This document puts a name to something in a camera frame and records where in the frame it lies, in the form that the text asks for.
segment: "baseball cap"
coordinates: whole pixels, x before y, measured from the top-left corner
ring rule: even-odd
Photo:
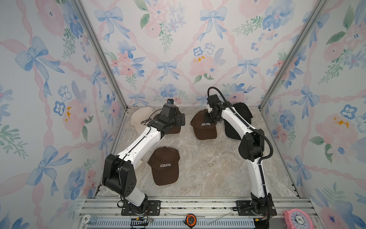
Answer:
[[[250,110],[249,110],[249,108],[246,104],[244,104],[244,103],[235,103],[233,105],[233,107],[239,113],[239,115],[245,119],[245,121],[247,121],[249,124],[251,124],[250,119],[253,118],[253,115],[251,114],[251,112],[250,112]],[[232,138],[232,139],[241,140],[242,138],[236,132],[234,127],[232,127],[228,121],[226,121],[226,120],[224,120],[224,121],[225,121],[225,134],[226,134],[226,136],[228,136],[229,138]]]
[[[197,112],[191,121],[194,134],[199,140],[215,139],[217,137],[216,123],[205,120],[207,109]]]
[[[139,134],[142,134],[145,128],[145,123],[150,122],[151,114],[154,110],[151,107],[143,107],[135,111],[131,116],[131,125],[133,125]]]
[[[177,108],[176,114],[181,114],[179,108]],[[181,126],[173,126],[167,134],[178,134],[180,132],[180,128]]]
[[[172,184],[178,180],[180,159],[177,149],[157,148],[147,162],[151,166],[154,182],[157,185]]]

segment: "wire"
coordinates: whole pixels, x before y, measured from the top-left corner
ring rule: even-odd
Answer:
[[[258,167],[259,167],[259,171],[261,173],[264,196],[266,198],[267,207],[268,207],[268,210],[267,210],[268,218],[266,219],[266,221],[269,221],[269,219],[270,219],[269,197],[268,197],[268,194],[267,194],[267,189],[266,189],[266,185],[265,185],[265,181],[264,181],[264,174],[263,174],[261,162],[264,159],[268,159],[268,158],[272,157],[272,155],[273,155],[273,146],[272,146],[271,142],[268,140],[268,138],[266,136],[264,136],[264,134],[260,133],[256,129],[253,129],[238,113],[235,112],[235,110],[229,105],[228,101],[225,99],[224,95],[221,93],[221,91],[219,89],[217,89],[216,87],[209,87],[208,90],[207,90],[207,97],[210,97],[210,89],[215,89],[221,95],[221,97],[224,100],[225,104],[230,108],[230,110],[235,114],[235,116],[238,117],[239,120],[242,123],[244,123],[251,131],[253,131],[254,133],[260,135],[268,144],[269,154],[265,157],[261,157],[258,160]]]
[[[151,118],[151,116],[153,116],[153,114],[154,114],[156,111],[154,111],[154,112],[150,115],[150,117],[148,118],[148,120]]]

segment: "cream baseball cap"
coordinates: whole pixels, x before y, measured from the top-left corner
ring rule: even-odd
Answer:
[[[131,116],[131,125],[133,125],[138,132],[138,134],[142,134],[145,128],[145,123],[149,123],[153,117],[150,117],[154,110],[151,107],[140,108],[135,111]]]

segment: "marble floor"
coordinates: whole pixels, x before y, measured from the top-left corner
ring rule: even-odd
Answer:
[[[127,148],[138,137],[134,126],[130,124],[131,115],[137,109],[136,107],[128,109],[116,153]],[[201,141],[194,135],[190,122],[202,109],[204,107],[179,107],[181,113],[186,114],[186,125],[178,134],[165,135],[143,156],[144,167],[139,189],[148,196],[250,196],[251,183],[247,163],[238,152],[240,141],[225,135],[224,122],[216,125],[216,139]],[[263,129],[265,135],[270,136],[270,131],[258,108],[250,109],[253,114],[252,125],[257,129]],[[163,146],[173,147],[179,151],[179,178],[173,184],[158,186],[154,183],[151,167],[147,161],[156,148]],[[264,155],[267,155],[268,151],[269,148],[265,144]],[[272,196],[296,196],[276,148],[273,156],[263,161],[263,168]]]

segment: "wall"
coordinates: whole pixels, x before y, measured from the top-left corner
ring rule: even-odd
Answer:
[[[82,0],[131,106],[258,105],[316,1]]]
[[[366,228],[364,0],[330,0],[263,114],[327,229]]]
[[[1,1],[0,25],[0,228],[72,228],[120,105],[69,1]]]

